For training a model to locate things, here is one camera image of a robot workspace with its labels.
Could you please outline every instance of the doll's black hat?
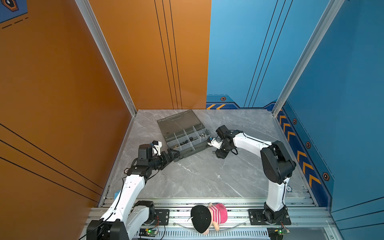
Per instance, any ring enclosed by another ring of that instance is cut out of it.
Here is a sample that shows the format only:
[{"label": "doll's black hat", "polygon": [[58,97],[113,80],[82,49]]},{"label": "doll's black hat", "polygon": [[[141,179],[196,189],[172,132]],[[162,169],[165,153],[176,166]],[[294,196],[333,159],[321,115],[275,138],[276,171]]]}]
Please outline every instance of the doll's black hat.
[{"label": "doll's black hat", "polygon": [[199,233],[205,232],[211,225],[211,212],[206,206],[196,205],[191,209],[192,223],[196,231]]}]

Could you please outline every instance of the orange chevron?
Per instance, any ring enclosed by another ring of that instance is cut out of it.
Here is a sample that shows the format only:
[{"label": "orange chevron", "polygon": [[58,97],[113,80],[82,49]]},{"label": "orange chevron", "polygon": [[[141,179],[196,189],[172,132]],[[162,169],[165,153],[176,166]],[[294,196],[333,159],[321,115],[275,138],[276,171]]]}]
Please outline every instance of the orange chevron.
[{"label": "orange chevron", "polygon": [[287,117],[284,116],[284,115],[281,115],[281,116],[280,116],[280,125],[281,125],[281,119],[282,119],[282,118],[287,118]]},{"label": "orange chevron", "polygon": [[225,104],[222,104],[220,107],[218,107],[218,108],[216,108],[216,109],[220,109],[220,108],[222,108],[222,107],[224,107],[225,106]]},{"label": "orange chevron", "polygon": [[299,158],[300,158],[300,155],[304,156],[304,157],[307,157],[307,155],[303,152],[300,152],[300,151],[297,151],[297,161],[300,162]]},{"label": "orange chevron", "polygon": [[288,142],[289,142],[289,136],[290,136],[290,135],[294,135],[294,136],[296,136],[296,134],[295,134],[294,132],[290,132],[290,131],[288,131],[288,136],[287,136]]},{"label": "orange chevron", "polygon": [[306,162],[303,162],[303,173],[304,173],[304,175],[305,175],[305,167],[309,167],[310,169],[313,170],[313,167],[312,167],[311,165],[309,165],[309,164],[306,163]]},{"label": "orange chevron", "polygon": [[211,109],[211,107],[215,106],[216,104],[212,104],[211,106],[207,107],[207,109]]},{"label": "orange chevron", "polygon": [[312,180],[315,180],[316,182],[318,182],[319,184],[321,184],[321,182],[320,182],[319,179],[315,178],[314,176],[312,176],[312,175],[310,174],[310,187],[311,187],[311,188],[312,188]]},{"label": "orange chevron", "polygon": [[284,123],[283,126],[284,126],[283,132],[285,133],[285,127],[290,127],[291,125],[289,125],[289,123]]}]

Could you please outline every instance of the plush doll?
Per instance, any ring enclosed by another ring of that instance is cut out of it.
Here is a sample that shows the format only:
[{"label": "plush doll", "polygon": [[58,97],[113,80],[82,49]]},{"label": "plush doll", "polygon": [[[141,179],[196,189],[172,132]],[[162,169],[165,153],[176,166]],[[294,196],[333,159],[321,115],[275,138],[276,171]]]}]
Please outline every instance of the plush doll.
[{"label": "plush doll", "polygon": [[207,235],[212,224],[217,232],[220,230],[218,225],[227,221],[228,213],[223,204],[213,205],[210,203],[208,207],[203,205],[194,206],[191,210],[191,218],[195,229],[199,233]]}]

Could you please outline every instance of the gray marble tabletop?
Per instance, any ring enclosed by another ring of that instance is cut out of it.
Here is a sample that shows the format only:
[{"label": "gray marble tabletop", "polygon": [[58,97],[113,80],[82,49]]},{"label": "gray marble tabletop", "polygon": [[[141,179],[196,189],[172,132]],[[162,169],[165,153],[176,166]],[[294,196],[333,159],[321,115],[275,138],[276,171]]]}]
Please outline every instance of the gray marble tabletop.
[{"label": "gray marble tabletop", "polygon": [[[134,119],[124,152],[110,182],[107,197],[113,198],[121,189],[124,169],[137,158],[139,145],[153,140],[162,141],[161,151],[166,143],[157,120],[185,110],[139,110]],[[193,110],[204,126],[216,136],[215,130],[226,125],[253,137],[275,141],[280,134],[273,124],[272,115],[263,109],[236,110]],[[139,198],[265,198],[268,193],[268,179],[265,177],[261,158],[239,149],[238,155],[229,153],[226,159],[219,159],[209,147],[204,151],[178,162],[170,163],[164,170],[150,179],[140,192]],[[287,197],[302,197],[305,184],[297,175],[297,168],[290,179],[292,192]]]}]

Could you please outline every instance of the pink striped shirt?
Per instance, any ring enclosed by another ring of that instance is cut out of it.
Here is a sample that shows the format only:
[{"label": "pink striped shirt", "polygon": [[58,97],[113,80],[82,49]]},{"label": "pink striped shirt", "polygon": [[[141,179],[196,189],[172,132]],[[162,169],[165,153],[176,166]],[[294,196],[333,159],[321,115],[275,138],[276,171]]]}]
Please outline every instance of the pink striped shirt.
[{"label": "pink striped shirt", "polygon": [[210,207],[208,207],[210,210],[212,210],[214,217],[213,221],[217,222],[217,224],[225,223],[228,219],[228,212],[227,209],[223,204],[215,204]]}]

